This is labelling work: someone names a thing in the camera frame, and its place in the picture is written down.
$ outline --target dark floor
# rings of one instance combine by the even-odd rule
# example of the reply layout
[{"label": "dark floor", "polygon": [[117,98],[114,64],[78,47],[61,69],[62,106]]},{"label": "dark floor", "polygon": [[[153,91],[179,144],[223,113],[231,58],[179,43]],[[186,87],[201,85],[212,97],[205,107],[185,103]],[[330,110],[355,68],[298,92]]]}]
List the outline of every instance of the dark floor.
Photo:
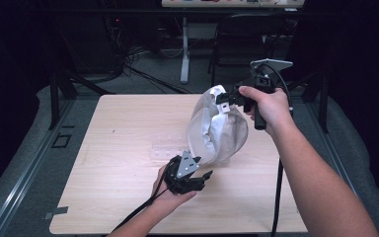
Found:
[{"label": "dark floor", "polygon": [[[287,44],[281,48],[277,58],[284,57]],[[176,54],[175,50],[165,52]],[[186,85],[180,83],[180,55],[167,57],[162,53],[142,52],[131,66],[192,93],[203,93],[210,85],[210,75],[207,74],[210,52],[208,47],[191,48],[189,82]],[[246,69],[220,69],[217,83],[231,87],[236,81],[249,76],[250,72]],[[96,80],[100,77],[93,75],[87,78]],[[98,85],[118,94],[164,93],[147,79],[130,75],[128,70],[120,77]],[[51,218],[45,215],[57,207],[99,98],[95,92],[80,84],[76,88],[79,92],[77,100],[66,101],[60,97],[61,121],[54,130],[48,130],[51,116],[49,88],[38,93],[40,108],[35,123],[0,180],[0,236],[51,236],[48,231]],[[323,133],[317,124],[316,105],[302,103],[298,93],[301,90],[293,95],[297,125],[326,161],[353,187],[379,230],[379,191],[368,172],[368,154],[359,135],[332,100],[328,113],[329,134]],[[51,147],[58,134],[71,136],[64,149]],[[277,236],[308,234],[285,233]]]}]

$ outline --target table top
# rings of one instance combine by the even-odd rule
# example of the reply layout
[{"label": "table top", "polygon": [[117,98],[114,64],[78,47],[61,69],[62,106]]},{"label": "table top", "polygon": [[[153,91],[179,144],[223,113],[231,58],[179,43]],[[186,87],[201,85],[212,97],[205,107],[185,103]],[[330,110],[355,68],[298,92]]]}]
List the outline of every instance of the table top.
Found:
[{"label": "table top", "polygon": [[163,7],[175,8],[302,8],[304,0],[162,0]]},{"label": "table top", "polygon": [[[200,95],[108,95],[101,97],[58,207],[53,234],[108,234],[151,194],[160,167],[174,148],[186,145],[186,128]],[[249,122],[249,137],[229,162],[213,170],[196,197],[162,220],[151,233],[269,232],[278,154],[271,138]],[[154,137],[161,137],[161,146]],[[164,159],[154,149],[172,149]],[[278,229],[306,232],[284,175]]]}]

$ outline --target person's left hand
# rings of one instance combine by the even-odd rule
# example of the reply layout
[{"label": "person's left hand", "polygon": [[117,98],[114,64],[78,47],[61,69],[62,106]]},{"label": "person's left hand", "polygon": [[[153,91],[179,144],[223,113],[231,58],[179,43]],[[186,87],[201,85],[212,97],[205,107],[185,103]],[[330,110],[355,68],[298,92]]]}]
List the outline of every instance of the person's left hand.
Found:
[{"label": "person's left hand", "polygon": [[[153,193],[156,191],[156,188],[158,187],[158,184],[160,182],[160,179],[162,177],[162,174],[165,168],[166,168],[166,165],[159,169],[158,178],[153,184],[152,196],[153,196]],[[164,191],[165,189],[167,189],[166,183],[165,181],[162,181],[158,194]],[[171,191],[167,190],[164,193],[162,193],[160,196],[158,196],[153,201],[151,206],[154,208],[157,208],[159,211],[159,214],[161,214],[163,217],[166,217],[169,214],[171,214],[178,206],[188,201],[189,199],[195,197],[195,195],[196,195],[196,191],[192,191],[183,195],[174,195]]]}]

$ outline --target white plastic bag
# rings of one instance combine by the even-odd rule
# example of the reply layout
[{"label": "white plastic bag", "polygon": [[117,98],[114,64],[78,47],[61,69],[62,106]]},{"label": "white plastic bag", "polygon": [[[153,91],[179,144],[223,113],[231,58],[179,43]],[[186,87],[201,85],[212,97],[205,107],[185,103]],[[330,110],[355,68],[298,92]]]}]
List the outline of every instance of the white plastic bag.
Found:
[{"label": "white plastic bag", "polygon": [[187,139],[192,157],[199,164],[228,161],[248,138],[248,124],[236,106],[216,105],[216,97],[226,92],[219,85],[199,98],[187,127]]}]

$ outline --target person's right hand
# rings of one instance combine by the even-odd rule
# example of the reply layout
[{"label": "person's right hand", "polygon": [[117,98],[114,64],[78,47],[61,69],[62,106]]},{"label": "person's right hand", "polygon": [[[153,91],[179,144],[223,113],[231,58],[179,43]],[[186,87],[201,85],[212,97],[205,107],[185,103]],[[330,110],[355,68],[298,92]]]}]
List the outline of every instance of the person's right hand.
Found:
[{"label": "person's right hand", "polygon": [[[253,87],[241,86],[239,92],[258,103],[261,116],[265,119],[267,126],[266,132],[273,136],[273,131],[281,125],[292,124],[293,120],[290,114],[287,95],[280,88],[276,88],[272,94],[267,94]],[[254,108],[247,113],[254,117]]]}]

